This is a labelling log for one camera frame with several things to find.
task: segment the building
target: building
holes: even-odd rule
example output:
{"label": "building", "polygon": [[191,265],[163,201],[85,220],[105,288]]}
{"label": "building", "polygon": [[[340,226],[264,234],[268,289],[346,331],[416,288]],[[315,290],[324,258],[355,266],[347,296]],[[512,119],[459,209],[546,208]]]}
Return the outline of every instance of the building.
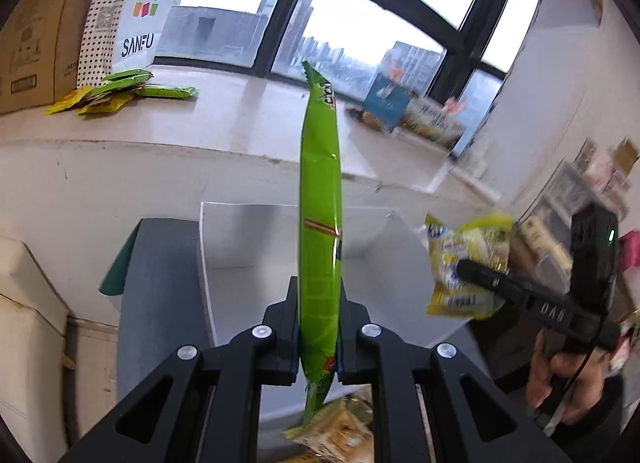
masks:
{"label": "building", "polygon": [[[173,6],[156,53],[251,67],[276,2],[261,0],[256,13]],[[283,69],[291,64],[312,11],[311,0],[298,1],[276,56]]]}
{"label": "building", "polygon": [[[278,0],[261,0],[256,13],[204,6],[173,6],[158,45],[158,55],[185,56],[251,67]],[[378,72],[402,72],[399,82],[425,93],[444,54],[396,42],[380,64],[346,55],[344,48],[303,37],[313,0],[299,0],[282,37],[273,70],[305,78],[302,62],[326,75],[343,93],[364,98]]]}
{"label": "building", "polygon": [[383,72],[384,69],[390,68],[400,70],[402,77],[399,79],[399,84],[424,94],[443,57],[443,52],[396,41],[394,46],[385,53],[381,66],[383,64]]}

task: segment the white wall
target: white wall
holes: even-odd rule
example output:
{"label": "white wall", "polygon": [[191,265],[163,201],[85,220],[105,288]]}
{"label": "white wall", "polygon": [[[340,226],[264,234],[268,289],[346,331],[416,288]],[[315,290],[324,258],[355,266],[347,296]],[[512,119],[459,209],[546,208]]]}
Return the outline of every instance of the white wall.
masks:
{"label": "white wall", "polygon": [[[297,204],[298,177],[296,163],[186,146],[15,140],[0,146],[0,235],[28,245],[73,315],[117,324],[121,297],[98,287],[139,219],[197,220],[203,200]],[[348,178],[345,205],[398,207],[414,226],[482,208]]]}
{"label": "white wall", "polygon": [[542,0],[494,111],[476,138],[490,140],[482,180],[509,207],[545,165],[587,88],[599,32],[589,0]]}
{"label": "white wall", "polygon": [[[514,202],[518,211],[526,209],[563,157],[575,159],[586,138],[615,148],[628,136],[640,145],[640,45],[612,0],[604,0],[604,18],[585,77],[584,94],[571,124],[541,164],[539,175]],[[630,211],[621,223],[623,234],[640,228],[640,166],[634,167],[629,182],[626,201]]]}

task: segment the black device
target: black device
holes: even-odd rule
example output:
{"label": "black device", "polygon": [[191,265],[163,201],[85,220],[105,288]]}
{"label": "black device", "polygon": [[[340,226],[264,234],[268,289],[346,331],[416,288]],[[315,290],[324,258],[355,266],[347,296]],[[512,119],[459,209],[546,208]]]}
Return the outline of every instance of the black device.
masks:
{"label": "black device", "polygon": [[[228,345],[172,353],[60,463],[255,462],[262,385],[291,385],[298,372],[297,284],[268,306],[262,324]],[[370,383],[376,463],[561,462],[569,458],[455,346],[406,344],[340,300],[337,376]],[[430,455],[424,403],[435,454]],[[2,436],[0,461],[29,463]]]}
{"label": "black device", "polygon": [[[571,224],[574,263],[567,295],[468,259],[458,263],[456,273],[464,281],[496,292],[551,332],[565,335],[562,351],[589,356],[596,347],[614,351],[620,338],[620,326],[607,317],[613,298],[617,241],[618,218],[613,212],[591,203],[574,214]],[[554,427],[554,414],[573,382],[553,376],[550,383],[551,395],[533,416],[542,429]]]}

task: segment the pegboard pattern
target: pegboard pattern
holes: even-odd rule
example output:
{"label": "pegboard pattern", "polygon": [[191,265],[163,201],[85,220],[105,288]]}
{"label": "pegboard pattern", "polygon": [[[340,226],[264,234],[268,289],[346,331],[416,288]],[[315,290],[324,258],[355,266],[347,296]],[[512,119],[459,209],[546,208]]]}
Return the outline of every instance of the pegboard pattern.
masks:
{"label": "pegboard pattern", "polygon": [[92,0],[78,61],[78,87],[99,86],[111,74],[113,45],[125,0]]}

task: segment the beige box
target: beige box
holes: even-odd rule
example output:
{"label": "beige box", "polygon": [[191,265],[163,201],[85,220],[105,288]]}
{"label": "beige box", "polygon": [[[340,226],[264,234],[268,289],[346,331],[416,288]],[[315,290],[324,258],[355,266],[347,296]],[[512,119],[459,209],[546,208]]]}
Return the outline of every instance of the beige box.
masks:
{"label": "beige box", "polygon": [[20,0],[0,31],[0,114],[52,104],[76,88],[91,0]]}

